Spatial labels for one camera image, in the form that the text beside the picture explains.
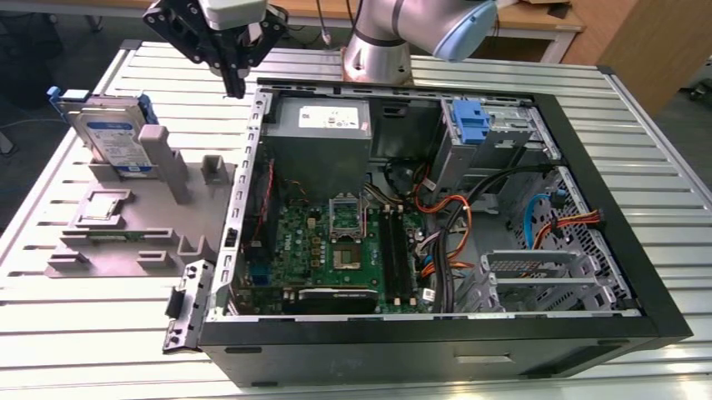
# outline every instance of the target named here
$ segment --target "blue cable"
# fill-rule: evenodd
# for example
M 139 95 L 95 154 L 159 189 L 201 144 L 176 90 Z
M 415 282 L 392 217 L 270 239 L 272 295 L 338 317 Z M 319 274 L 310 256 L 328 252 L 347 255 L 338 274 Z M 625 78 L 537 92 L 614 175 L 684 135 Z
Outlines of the blue cable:
M 534 246 L 534 238 L 531 237 L 531 214 L 534 214 L 534 205 L 535 201 L 538 199 L 550 200 L 550 195 L 546 193 L 538 193 L 534 196 L 531 196 L 531 199 L 529 200 L 529 203 L 526 204 L 526 210 L 523 211 L 523 241 L 526 243 L 526 248 L 531 248 Z

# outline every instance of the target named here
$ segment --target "circuit board chip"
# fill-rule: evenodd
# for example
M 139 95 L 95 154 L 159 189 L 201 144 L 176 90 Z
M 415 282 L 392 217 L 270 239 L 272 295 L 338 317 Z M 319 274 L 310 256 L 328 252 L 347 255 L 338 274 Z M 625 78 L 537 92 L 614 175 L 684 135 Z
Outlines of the circuit board chip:
M 332 248 L 334 269 L 360 269 L 360 244 L 335 243 Z

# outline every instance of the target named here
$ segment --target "green circuit board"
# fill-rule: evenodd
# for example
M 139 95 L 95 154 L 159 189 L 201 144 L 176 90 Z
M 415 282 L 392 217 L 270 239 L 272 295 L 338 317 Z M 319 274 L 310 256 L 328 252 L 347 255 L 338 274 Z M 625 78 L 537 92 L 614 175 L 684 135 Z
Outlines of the green circuit board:
M 352 210 L 335 208 L 334 227 L 356 227 L 359 215 L 355 207 Z M 271 265 L 252 268 L 252 278 L 258 278 L 251 288 L 256 313 L 280 313 L 283 288 L 370 289 L 379 293 L 378 313 L 427 312 L 423 305 L 411 305 L 409 299 L 403 299 L 399 305 L 386 301 L 376 208 L 368 208 L 364 220 L 366 234 L 359 239 L 360 243 L 332 242 L 327 206 L 299 205 L 283 209 L 276 229 L 275 258 Z M 403 228 L 409 235 L 415 234 L 421 225 L 417 213 L 403 214 Z M 415 274 L 413 262 L 410 259 L 410 270 Z

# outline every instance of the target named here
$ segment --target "power supply label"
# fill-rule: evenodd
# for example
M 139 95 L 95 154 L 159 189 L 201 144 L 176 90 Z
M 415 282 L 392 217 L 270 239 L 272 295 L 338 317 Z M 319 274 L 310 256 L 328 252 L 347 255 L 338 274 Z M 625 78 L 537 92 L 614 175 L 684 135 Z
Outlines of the power supply label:
M 303 106 L 299 108 L 299 127 L 358 129 L 358 108 Z

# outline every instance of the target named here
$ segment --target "ram slot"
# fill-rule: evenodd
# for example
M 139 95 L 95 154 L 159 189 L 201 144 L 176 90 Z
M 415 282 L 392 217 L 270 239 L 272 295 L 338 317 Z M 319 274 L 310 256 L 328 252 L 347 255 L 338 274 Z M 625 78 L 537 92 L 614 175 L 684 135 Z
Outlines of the ram slot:
M 395 276 L 395 264 L 392 254 L 392 239 L 390 237 L 390 218 L 392 214 L 388 209 L 378 213 L 378 237 L 380 242 L 382 277 L 386 288 L 386 299 L 398 297 L 398 280 Z
M 395 271 L 396 295 L 406 299 L 413 296 L 413 277 L 409 263 L 409 237 L 402 227 L 402 212 L 390 215 L 390 242 Z

